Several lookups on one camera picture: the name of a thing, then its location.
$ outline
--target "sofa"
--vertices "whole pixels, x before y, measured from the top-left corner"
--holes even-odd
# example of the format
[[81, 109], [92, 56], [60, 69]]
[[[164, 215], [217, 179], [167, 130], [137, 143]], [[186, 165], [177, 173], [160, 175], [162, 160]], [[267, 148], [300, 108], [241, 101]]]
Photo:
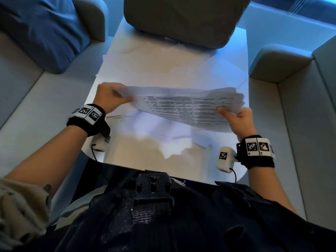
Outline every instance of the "sofa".
[[[59, 133], [71, 110], [83, 105], [113, 37], [102, 0], [72, 0], [92, 39], [63, 74], [38, 67], [0, 32], [0, 176]], [[69, 205], [85, 167], [84, 153], [52, 201], [52, 215]]]
[[299, 213], [303, 201], [302, 217], [332, 230], [336, 230], [335, 46], [336, 36], [312, 53], [270, 44], [249, 68], [250, 108], [257, 131], [275, 150], [280, 181]]

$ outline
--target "window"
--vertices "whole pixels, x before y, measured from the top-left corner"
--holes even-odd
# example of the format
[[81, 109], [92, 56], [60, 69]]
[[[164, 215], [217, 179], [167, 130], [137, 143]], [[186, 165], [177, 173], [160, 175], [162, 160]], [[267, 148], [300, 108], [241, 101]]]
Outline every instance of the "window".
[[252, 0], [293, 14], [336, 25], [336, 0]]

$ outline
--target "gray pillow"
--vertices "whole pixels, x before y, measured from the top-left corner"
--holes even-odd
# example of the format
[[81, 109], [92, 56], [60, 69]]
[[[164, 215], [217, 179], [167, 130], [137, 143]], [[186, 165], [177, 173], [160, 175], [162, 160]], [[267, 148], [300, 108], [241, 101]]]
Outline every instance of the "gray pillow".
[[71, 0], [0, 0], [0, 28], [51, 73], [64, 72], [90, 44]]

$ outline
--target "forearm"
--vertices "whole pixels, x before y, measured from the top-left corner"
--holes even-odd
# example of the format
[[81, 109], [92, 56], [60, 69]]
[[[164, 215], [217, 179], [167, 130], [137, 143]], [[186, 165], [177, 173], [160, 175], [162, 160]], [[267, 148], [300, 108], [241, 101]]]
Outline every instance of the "forearm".
[[285, 208], [296, 213], [289, 201], [280, 180], [271, 167], [253, 167], [248, 170], [250, 187], [263, 198], [276, 201]]
[[5, 178], [43, 186], [51, 184], [53, 196], [75, 163], [87, 133], [68, 126], [16, 166]]

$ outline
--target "hand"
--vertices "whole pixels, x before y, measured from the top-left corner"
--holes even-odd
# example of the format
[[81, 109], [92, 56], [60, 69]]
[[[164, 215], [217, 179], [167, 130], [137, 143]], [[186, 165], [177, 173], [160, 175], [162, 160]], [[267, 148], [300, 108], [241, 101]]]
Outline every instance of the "hand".
[[114, 111], [117, 107], [124, 103], [133, 101], [132, 97], [122, 97], [115, 89], [126, 87], [121, 83], [103, 82], [98, 85], [96, 96], [93, 100], [94, 104], [102, 107], [105, 114]]
[[216, 112], [221, 114], [230, 124], [231, 130], [237, 135], [239, 142], [251, 135], [257, 135], [253, 125], [252, 110], [241, 107], [237, 116], [232, 115], [226, 108], [217, 107]]

